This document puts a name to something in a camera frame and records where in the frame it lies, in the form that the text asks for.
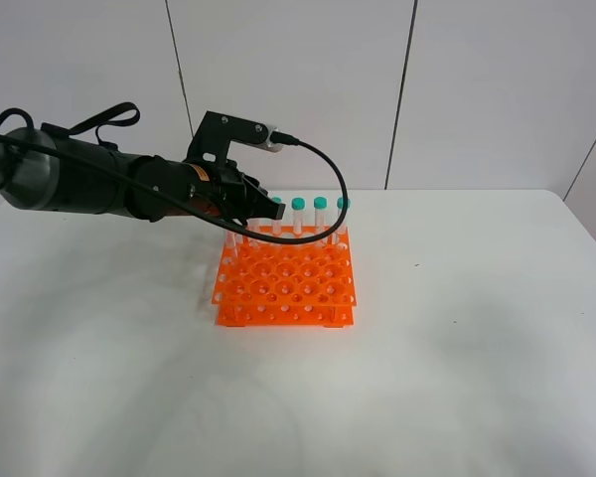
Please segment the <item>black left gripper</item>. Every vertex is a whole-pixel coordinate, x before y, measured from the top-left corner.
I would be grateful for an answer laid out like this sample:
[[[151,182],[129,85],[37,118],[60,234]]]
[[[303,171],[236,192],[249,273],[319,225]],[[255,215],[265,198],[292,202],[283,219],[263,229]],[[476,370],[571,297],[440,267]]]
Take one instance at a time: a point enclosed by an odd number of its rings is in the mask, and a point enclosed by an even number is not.
[[[214,162],[182,162],[191,192],[190,204],[203,213],[224,222],[251,219],[281,220],[284,206],[268,195],[257,179],[245,175],[228,160],[224,167]]]

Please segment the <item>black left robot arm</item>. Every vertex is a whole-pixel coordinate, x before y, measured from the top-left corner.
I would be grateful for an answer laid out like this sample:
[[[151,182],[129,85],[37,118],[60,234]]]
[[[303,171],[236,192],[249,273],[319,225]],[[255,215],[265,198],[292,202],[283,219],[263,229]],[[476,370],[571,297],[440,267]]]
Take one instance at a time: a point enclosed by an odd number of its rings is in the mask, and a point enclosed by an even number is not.
[[[258,180],[240,172],[232,161],[222,168],[205,160],[174,162],[25,127],[9,135],[53,151],[0,143],[0,195],[17,209],[112,214],[149,222],[180,214],[180,209],[151,194],[111,179],[108,174],[114,172],[225,221],[279,220],[284,214]]]

